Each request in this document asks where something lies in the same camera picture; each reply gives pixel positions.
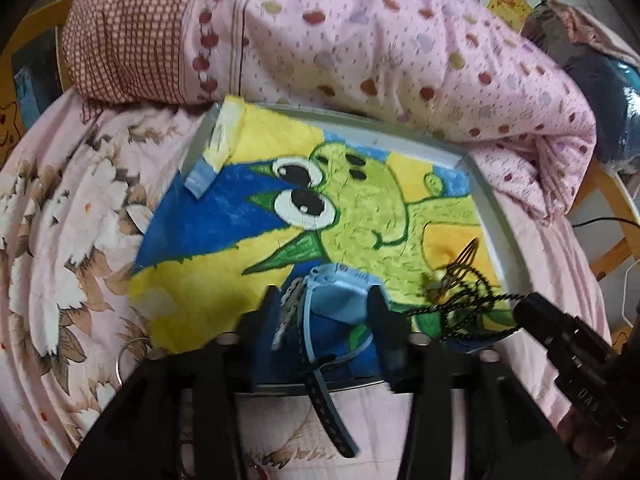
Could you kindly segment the person's right hand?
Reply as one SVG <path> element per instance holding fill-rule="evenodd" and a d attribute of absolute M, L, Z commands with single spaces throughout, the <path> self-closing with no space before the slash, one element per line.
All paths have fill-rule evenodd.
<path fill-rule="evenodd" d="M 558 425 L 563 442 L 580 458 L 579 479 L 637 479 L 639 440 L 630 432 L 615 443 L 591 420 L 570 408 Z"/>

